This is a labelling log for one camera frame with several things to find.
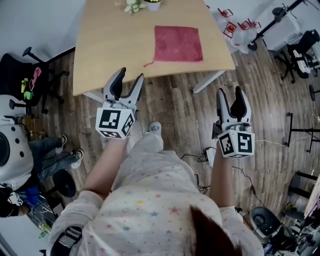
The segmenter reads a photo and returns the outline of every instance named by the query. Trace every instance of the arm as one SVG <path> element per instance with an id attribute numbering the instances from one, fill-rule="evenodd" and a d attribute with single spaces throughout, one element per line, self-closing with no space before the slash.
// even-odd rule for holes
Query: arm
<path id="1" fill-rule="evenodd" d="M 128 138 L 109 140 L 100 159 L 86 178 L 83 186 L 84 191 L 92 191 L 102 199 L 108 196 L 124 159 L 127 144 Z"/>
<path id="2" fill-rule="evenodd" d="M 52 226 L 46 255 L 51 255 L 55 242 L 61 234 L 65 233 L 68 227 L 80 227 L 83 229 L 89 221 L 94 220 L 103 202 L 99 195 L 91 191 L 82 191 L 76 200 L 69 203 Z M 81 242 L 78 242 L 72 249 L 77 251 L 80 244 Z"/>
<path id="3" fill-rule="evenodd" d="M 209 197 L 218 207 L 236 205 L 231 159 L 223 157 L 219 143 L 216 145 Z"/>

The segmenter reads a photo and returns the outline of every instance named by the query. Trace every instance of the white robot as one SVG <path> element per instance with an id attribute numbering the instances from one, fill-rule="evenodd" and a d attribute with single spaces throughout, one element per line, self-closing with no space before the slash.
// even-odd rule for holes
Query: white robot
<path id="1" fill-rule="evenodd" d="M 213 124 L 212 139 L 218 139 L 225 158 L 243 158 L 255 152 L 255 134 L 252 133 L 251 108 L 239 86 L 235 88 L 235 101 L 229 108 L 225 92 L 216 93 L 219 120 Z"/>
<path id="2" fill-rule="evenodd" d="M 121 96 L 126 68 L 119 69 L 106 82 L 102 107 L 97 109 L 95 129 L 104 137 L 125 139 L 136 118 L 136 103 L 139 100 L 145 77 L 140 74 L 127 96 Z"/>
<path id="3" fill-rule="evenodd" d="M 31 176 L 34 159 L 28 140 L 17 124 L 0 125 L 0 183 L 17 190 Z"/>

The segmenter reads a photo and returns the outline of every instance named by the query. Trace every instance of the jeans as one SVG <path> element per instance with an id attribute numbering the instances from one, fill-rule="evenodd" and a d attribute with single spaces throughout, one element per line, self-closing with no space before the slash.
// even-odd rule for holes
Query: jeans
<path id="1" fill-rule="evenodd" d="M 79 160 L 78 155 L 70 155 L 68 152 L 62 152 L 55 155 L 47 155 L 51 150 L 62 146 L 61 138 L 46 137 L 29 142 L 33 156 L 33 171 L 40 182 L 54 175 L 61 169 L 68 168 L 72 163 Z"/>

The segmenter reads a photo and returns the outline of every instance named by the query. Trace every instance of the red cloth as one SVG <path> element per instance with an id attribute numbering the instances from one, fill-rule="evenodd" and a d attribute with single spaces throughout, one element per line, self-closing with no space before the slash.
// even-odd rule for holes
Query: red cloth
<path id="1" fill-rule="evenodd" d="M 202 48 L 197 28 L 155 26 L 155 62 L 200 62 Z"/>

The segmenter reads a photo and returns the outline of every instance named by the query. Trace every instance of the white sneaker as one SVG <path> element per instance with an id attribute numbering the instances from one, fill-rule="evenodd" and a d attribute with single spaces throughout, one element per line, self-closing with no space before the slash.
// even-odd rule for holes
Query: white sneaker
<path id="1" fill-rule="evenodd" d="M 149 133 L 161 136 L 161 123 L 153 122 L 149 126 Z"/>
<path id="2" fill-rule="evenodd" d="M 64 150 L 64 146 L 65 146 L 65 144 L 67 143 L 67 140 L 68 140 L 66 135 L 62 135 L 60 139 L 62 140 L 62 146 L 61 147 L 57 147 L 55 149 L 55 153 L 56 154 L 61 154 L 61 152 L 62 152 L 62 150 Z"/>
<path id="3" fill-rule="evenodd" d="M 82 149 L 79 149 L 75 154 L 79 157 L 78 161 L 74 162 L 71 164 L 72 169 L 77 169 L 80 167 L 82 159 L 85 156 L 85 152 Z"/>

